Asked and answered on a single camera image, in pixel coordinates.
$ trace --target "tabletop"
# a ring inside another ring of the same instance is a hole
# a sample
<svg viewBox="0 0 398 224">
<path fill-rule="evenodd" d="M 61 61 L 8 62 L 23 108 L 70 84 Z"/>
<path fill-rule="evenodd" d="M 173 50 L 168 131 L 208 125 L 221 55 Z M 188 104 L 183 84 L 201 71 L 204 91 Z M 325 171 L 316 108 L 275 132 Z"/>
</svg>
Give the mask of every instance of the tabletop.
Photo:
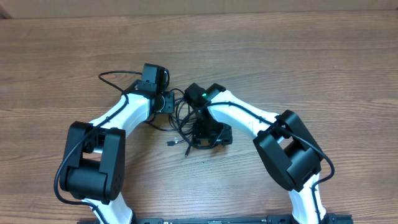
<svg viewBox="0 0 398 224">
<path fill-rule="evenodd" d="M 53 193 L 68 127 L 119 100 L 99 73 L 144 63 L 168 68 L 169 88 L 218 83 L 296 112 L 336 167 L 320 185 L 327 212 L 398 222 L 398 11 L 373 11 L 1 20 L 0 223 L 94 219 Z M 107 78 L 125 88 L 139 77 Z M 126 140 L 122 193 L 138 217 L 292 212 L 243 133 L 187 158 L 187 145 L 166 145 L 174 137 L 140 124 Z"/>
</svg>

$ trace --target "beige background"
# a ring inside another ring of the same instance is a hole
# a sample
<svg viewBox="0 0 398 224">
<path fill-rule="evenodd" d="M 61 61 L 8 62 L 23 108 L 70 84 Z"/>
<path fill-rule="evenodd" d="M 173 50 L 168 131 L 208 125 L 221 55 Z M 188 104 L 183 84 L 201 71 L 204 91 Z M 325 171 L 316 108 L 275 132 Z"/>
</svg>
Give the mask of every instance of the beige background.
<svg viewBox="0 0 398 224">
<path fill-rule="evenodd" d="M 397 8 L 398 0 L 0 0 L 0 14 L 16 19 Z"/>
</svg>

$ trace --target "thin black wire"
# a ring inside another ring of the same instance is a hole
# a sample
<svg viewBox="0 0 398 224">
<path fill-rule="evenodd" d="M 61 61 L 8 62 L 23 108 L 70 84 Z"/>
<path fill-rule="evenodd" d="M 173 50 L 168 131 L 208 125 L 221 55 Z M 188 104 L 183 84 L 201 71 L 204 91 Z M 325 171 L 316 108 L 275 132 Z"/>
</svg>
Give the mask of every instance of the thin black wire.
<svg viewBox="0 0 398 224">
<path fill-rule="evenodd" d="M 273 122 L 270 122 L 270 121 L 264 119 L 263 117 L 258 116 L 257 114 L 255 114 L 255 113 L 253 113 L 252 111 L 248 110 L 247 108 L 245 108 L 245 107 L 243 107 L 243 106 L 241 106 L 241 105 L 239 105 L 239 104 L 233 103 L 233 102 L 210 103 L 209 105 L 202 106 L 201 108 L 198 108 L 196 111 L 198 111 L 198 110 L 203 110 L 203 109 L 205 109 L 205 108 L 207 108 L 207 107 L 209 107 L 209 106 L 216 106 L 216 105 L 229 105 L 229 106 L 235 106 L 235 107 L 238 107 L 238 108 L 242 109 L 242 110 L 245 111 L 246 113 L 250 114 L 250 115 L 253 116 L 254 118 L 256 118 L 256 119 L 258 119 L 258 120 L 260 120 L 260 121 L 262 121 L 262 122 L 264 122 L 264 123 L 266 123 L 266 124 L 269 124 L 269 125 L 272 125 L 272 124 L 273 124 Z M 183 119 L 183 121 L 181 122 L 181 124 L 180 124 L 180 126 L 179 126 L 179 131 L 181 131 L 181 129 L 182 129 L 184 123 L 186 123 L 186 122 L 188 121 L 189 117 L 190 117 L 191 115 L 193 115 L 196 111 L 192 111 L 191 113 L 189 113 L 189 114 Z M 288 131 L 286 128 L 283 128 L 283 127 L 278 126 L 278 125 L 275 126 L 275 127 L 276 127 L 279 131 L 282 131 L 282 132 L 284 132 L 285 134 L 288 134 L 288 135 L 292 136 L 293 138 L 295 138 L 295 139 L 301 141 L 302 143 L 304 143 L 304 144 L 306 144 L 307 146 L 309 146 L 310 148 L 312 148 L 312 149 L 313 149 L 315 152 L 317 152 L 322 158 L 324 158 L 324 159 L 327 161 L 327 163 L 329 164 L 329 166 L 330 166 L 330 170 L 331 170 L 331 171 L 330 171 L 330 174 L 329 174 L 328 176 L 326 176 L 326 177 L 324 177 L 324 178 L 322 178 L 322 179 L 316 181 L 316 182 L 313 183 L 312 186 L 311 186 L 312 199 L 313 199 L 313 202 L 314 202 L 314 204 L 315 204 L 315 211 L 316 211 L 316 213 L 317 213 L 318 221 L 319 221 L 319 223 L 321 223 L 322 220 L 321 220 L 321 217 L 320 217 L 320 211 L 319 211 L 319 207 L 318 207 L 318 203 L 317 203 L 317 198 L 316 198 L 316 196 L 315 196 L 315 190 L 316 190 L 315 187 L 316 187 L 318 184 L 320 184 L 320 183 L 322 183 L 322 182 L 325 182 L 325 181 L 331 179 L 331 178 L 334 176 L 334 174 L 335 174 L 335 167 L 334 167 L 332 161 L 330 160 L 330 158 L 329 158 L 325 153 L 323 153 L 321 149 L 318 149 L 317 147 L 315 147 L 314 145 L 312 145 L 312 144 L 309 143 L 308 141 L 304 140 L 304 139 L 301 138 L 300 136 L 298 136 L 298 135 L 296 135 L 296 134 L 294 134 L 294 133 L 291 133 L 291 132 Z"/>
<path fill-rule="evenodd" d="M 96 130 L 98 130 L 102 125 L 108 123 L 112 118 L 114 118 L 116 115 L 118 115 L 118 114 L 127 106 L 127 104 L 129 103 L 129 98 L 128 98 L 128 96 L 127 96 L 127 94 L 126 94 L 126 92 L 125 92 L 124 90 L 122 90 L 122 89 L 121 89 L 120 87 L 118 87 L 117 85 L 115 85 L 115 84 L 113 84 L 113 83 L 111 83 L 111 82 L 105 80 L 104 78 L 102 78 L 103 75 L 112 74 L 112 73 L 130 73 L 130 74 L 142 75 L 141 72 L 122 71 L 122 70 L 120 70 L 120 71 L 104 72 L 104 73 L 101 73 L 101 74 L 98 75 L 98 78 L 99 78 L 101 81 L 103 81 L 103 82 L 105 82 L 106 84 L 109 84 L 110 86 L 112 86 L 112 87 L 114 87 L 115 89 L 119 90 L 119 91 L 122 93 L 122 95 L 125 97 L 126 100 L 124 101 L 123 105 L 122 105 L 118 110 L 116 110 L 116 111 L 115 111 L 113 114 L 111 114 L 110 116 L 106 117 L 106 119 L 105 119 L 104 121 L 102 121 L 102 122 L 100 122 L 98 125 L 96 125 L 96 126 L 95 126 L 93 129 L 91 129 L 87 134 L 85 134 L 85 135 L 83 136 L 83 138 L 82 138 L 80 141 L 78 141 L 78 143 L 75 145 L 75 147 L 73 147 L 73 149 L 69 152 L 69 154 L 66 156 L 66 158 L 62 161 L 62 163 L 61 163 L 60 166 L 58 167 L 57 173 L 55 174 L 55 178 L 54 178 L 54 193 L 55 193 L 55 196 L 58 198 L 59 201 L 61 201 L 61 202 L 63 202 L 63 203 L 66 203 L 66 204 L 70 204 L 70 205 L 87 205 L 87 206 L 90 206 L 90 207 L 92 207 L 92 210 L 93 210 L 93 211 L 96 211 L 96 212 L 97 212 L 99 218 L 101 219 L 101 221 L 102 221 L 103 223 L 107 223 L 107 222 L 106 222 L 105 217 L 104 217 L 104 215 L 102 214 L 101 210 L 99 210 L 98 206 L 96 206 L 94 203 L 91 203 L 91 202 L 76 202 L 76 201 L 71 201 L 71 200 L 67 200 L 67 199 L 63 198 L 63 197 L 60 195 L 60 192 L 59 192 L 59 190 L 58 190 L 58 181 L 59 181 L 59 178 L 60 178 L 60 174 L 61 174 L 62 169 L 65 167 L 65 164 L 68 162 L 69 158 L 70 158 L 70 157 L 72 156 L 72 154 L 75 152 L 75 150 L 77 149 L 77 147 L 78 147 L 81 143 L 83 143 L 91 134 L 93 134 Z"/>
</svg>

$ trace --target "tan surface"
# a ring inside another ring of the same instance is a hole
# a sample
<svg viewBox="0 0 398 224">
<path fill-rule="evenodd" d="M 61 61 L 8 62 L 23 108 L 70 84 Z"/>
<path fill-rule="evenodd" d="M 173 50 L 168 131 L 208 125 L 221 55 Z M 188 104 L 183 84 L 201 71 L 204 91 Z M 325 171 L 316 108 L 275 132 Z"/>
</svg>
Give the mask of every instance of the tan surface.
<svg viewBox="0 0 398 224">
<path fill-rule="evenodd" d="M 0 0 L 8 18 L 395 10 L 398 0 Z"/>
<path fill-rule="evenodd" d="M 118 101 L 97 74 L 145 62 L 167 67 L 171 88 L 217 82 L 264 110 L 297 112 L 336 166 L 320 187 L 326 209 L 398 222 L 398 12 L 381 11 L 0 21 L 0 223 L 93 217 L 53 194 L 67 129 Z M 138 217 L 291 212 L 241 133 L 188 159 L 186 145 L 165 146 L 175 136 L 142 124 L 127 140 L 123 195 Z"/>
</svg>

